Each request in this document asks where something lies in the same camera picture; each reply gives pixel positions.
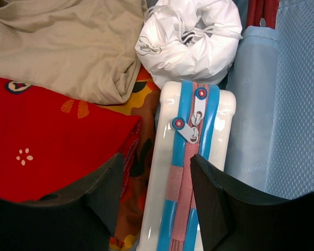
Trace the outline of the white drawstring bag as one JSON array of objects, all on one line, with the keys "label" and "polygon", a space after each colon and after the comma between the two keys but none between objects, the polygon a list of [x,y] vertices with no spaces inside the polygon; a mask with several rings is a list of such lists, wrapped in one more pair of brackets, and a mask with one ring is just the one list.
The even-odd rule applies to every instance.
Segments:
[{"label": "white drawstring bag", "polygon": [[218,85],[232,66],[241,31],[234,1],[157,1],[145,14],[135,50],[159,88],[183,80]]}]

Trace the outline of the orange camouflage garment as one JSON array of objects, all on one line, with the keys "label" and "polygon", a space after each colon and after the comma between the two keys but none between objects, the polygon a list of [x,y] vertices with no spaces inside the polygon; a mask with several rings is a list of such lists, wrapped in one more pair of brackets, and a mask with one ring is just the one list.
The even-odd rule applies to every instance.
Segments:
[{"label": "orange camouflage garment", "polygon": [[141,118],[136,149],[124,153],[129,170],[125,172],[125,187],[120,199],[116,231],[110,239],[109,250],[135,250],[138,242],[152,163],[156,125],[154,119],[159,98],[160,89],[142,67],[128,101],[122,105],[106,106],[106,109]]}]

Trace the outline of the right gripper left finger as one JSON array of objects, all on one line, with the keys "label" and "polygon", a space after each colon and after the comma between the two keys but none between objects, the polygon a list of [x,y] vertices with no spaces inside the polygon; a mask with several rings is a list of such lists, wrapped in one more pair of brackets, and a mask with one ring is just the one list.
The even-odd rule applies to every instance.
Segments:
[{"label": "right gripper left finger", "polygon": [[124,156],[34,201],[0,199],[0,250],[108,250],[115,234]]}]

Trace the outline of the beige shirt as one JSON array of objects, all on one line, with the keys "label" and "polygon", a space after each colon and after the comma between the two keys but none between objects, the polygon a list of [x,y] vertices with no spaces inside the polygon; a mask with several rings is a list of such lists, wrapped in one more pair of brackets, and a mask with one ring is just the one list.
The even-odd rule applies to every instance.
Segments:
[{"label": "beige shirt", "polygon": [[100,105],[125,103],[146,1],[0,1],[0,77]]}]

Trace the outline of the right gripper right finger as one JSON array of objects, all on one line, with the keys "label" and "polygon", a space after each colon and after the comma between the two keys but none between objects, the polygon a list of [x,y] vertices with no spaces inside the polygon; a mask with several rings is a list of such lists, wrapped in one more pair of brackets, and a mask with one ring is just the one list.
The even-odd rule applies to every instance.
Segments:
[{"label": "right gripper right finger", "polygon": [[190,160],[204,250],[314,250],[314,192],[288,200]]}]

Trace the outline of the white blue toiletry case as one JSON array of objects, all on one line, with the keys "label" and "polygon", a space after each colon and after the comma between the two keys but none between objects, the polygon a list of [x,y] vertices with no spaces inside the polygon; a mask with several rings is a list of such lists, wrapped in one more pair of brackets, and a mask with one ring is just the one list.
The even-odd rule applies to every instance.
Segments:
[{"label": "white blue toiletry case", "polygon": [[216,85],[164,84],[137,250],[203,249],[190,160],[224,169],[235,111],[234,94]]}]

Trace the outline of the red patterned towel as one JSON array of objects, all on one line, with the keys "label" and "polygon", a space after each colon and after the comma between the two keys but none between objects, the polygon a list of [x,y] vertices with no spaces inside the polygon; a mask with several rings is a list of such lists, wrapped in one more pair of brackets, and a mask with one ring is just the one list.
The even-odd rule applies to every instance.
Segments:
[{"label": "red patterned towel", "polygon": [[0,198],[37,200],[125,158],[127,187],[141,119],[0,78]]}]

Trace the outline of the red suitcase blue lining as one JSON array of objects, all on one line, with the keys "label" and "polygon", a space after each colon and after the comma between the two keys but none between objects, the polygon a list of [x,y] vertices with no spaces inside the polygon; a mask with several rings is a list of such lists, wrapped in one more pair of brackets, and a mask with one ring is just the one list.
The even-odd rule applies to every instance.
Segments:
[{"label": "red suitcase blue lining", "polygon": [[314,1],[238,1],[246,26],[225,171],[285,199],[314,191]]}]

